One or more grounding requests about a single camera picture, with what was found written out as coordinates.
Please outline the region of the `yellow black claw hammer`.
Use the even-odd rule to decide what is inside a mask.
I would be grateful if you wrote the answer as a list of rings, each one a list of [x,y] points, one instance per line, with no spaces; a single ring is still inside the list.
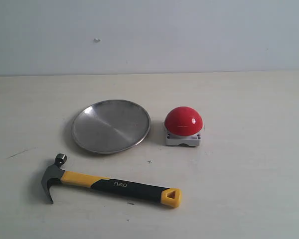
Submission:
[[[61,166],[65,164],[66,160],[65,154],[57,154],[54,163],[48,166],[43,174],[41,185],[51,203],[53,200],[50,187],[55,184],[65,184],[160,203],[172,208],[177,208],[181,204],[182,192],[180,189],[65,171],[61,169]]]

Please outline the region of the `red dome push button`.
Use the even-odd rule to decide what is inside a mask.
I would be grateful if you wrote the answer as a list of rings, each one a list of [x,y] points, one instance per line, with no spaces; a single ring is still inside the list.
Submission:
[[[191,107],[174,108],[164,120],[165,143],[167,146],[197,147],[201,144],[203,127],[203,119],[195,109]]]

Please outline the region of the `round stainless steel plate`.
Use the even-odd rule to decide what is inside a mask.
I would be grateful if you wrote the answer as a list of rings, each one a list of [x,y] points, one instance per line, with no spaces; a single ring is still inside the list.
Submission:
[[[141,143],[150,131],[151,119],[140,105],[127,100],[105,100],[84,109],[74,119],[71,134],[82,149],[114,154]]]

